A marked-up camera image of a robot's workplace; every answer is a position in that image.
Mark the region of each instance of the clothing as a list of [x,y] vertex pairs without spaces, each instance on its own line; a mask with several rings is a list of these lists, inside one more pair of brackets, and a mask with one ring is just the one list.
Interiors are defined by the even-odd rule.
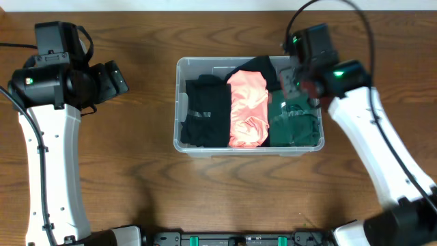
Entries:
[[315,108],[308,95],[284,99],[282,91],[272,92],[268,104],[270,146],[316,146],[320,139]]
[[197,147],[224,148],[231,127],[231,86],[214,75],[186,81],[188,114],[181,142]]
[[261,72],[238,71],[231,85],[231,131],[229,146],[257,147],[268,136],[268,91]]
[[276,76],[276,70],[274,69],[268,55],[255,57],[247,63],[235,68],[232,72],[226,75],[225,81],[228,81],[232,75],[236,74],[240,70],[248,72],[261,72],[263,78],[267,82],[266,87],[269,92],[281,89],[281,82]]

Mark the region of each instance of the wood grain surface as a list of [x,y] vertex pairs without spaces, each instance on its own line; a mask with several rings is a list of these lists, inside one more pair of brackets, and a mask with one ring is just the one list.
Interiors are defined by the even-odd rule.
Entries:
[[[0,42],[35,44],[34,23],[83,25],[90,64],[114,59],[130,92],[83,118],[79,163],[93,231],[139,223],[149,231],[290,231],[331,228],[381,211],[347,137],[323,115],[326,144],[295,158],[192,159],[173,147],[175,66],[186,56],[281,55],[292,12],[6,13]],[[437,13],[368,12],[376,37],[376,86],[417,163],[437,178]],[[342,59],[368,62],[353,12],[305,12],[294,29],[327,22]],[[6,86],[34,50],[0,47]],[[0,245],[24,245],[29,216],[25,141],[0,98]]]

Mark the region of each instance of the green clothing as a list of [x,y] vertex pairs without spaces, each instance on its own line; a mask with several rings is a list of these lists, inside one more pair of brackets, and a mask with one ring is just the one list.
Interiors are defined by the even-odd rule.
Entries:
[[286,100],[281,90],[272,92],[268,104],[270,146],[316,146],[320,128],[315,112],[306,94]]

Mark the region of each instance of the pink clothing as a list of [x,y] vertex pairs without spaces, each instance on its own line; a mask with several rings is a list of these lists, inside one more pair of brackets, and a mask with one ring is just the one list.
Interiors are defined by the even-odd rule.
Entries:
[[231,85],[231,147],[257,147],[268,136],[266,80],[260,72],[238,71]]

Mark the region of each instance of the storage bin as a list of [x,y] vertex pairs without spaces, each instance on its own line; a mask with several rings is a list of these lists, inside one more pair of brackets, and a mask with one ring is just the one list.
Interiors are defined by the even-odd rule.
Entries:
[[[180,141],[181,122],[185,121],[188,111],[188,95],[185,91],[185,80],[197,79],[201,74],[213,74],[222,79],[235,67],[245,64],[254,57],[183,57],[176,66],[176,101],[175,126],[173,144],[175,149],[193,157],[209,157],[216,155],[267,155],[299,156],[307,152],[318,151],[323,148],[325,138],[322,126],[322,112],[315,112],[320,122],[320,139],[317,146],[310,147],[257,147],[257,148],[203,148],[192,146]],[[288,56],[270,57],[276,71],[291,66]]]

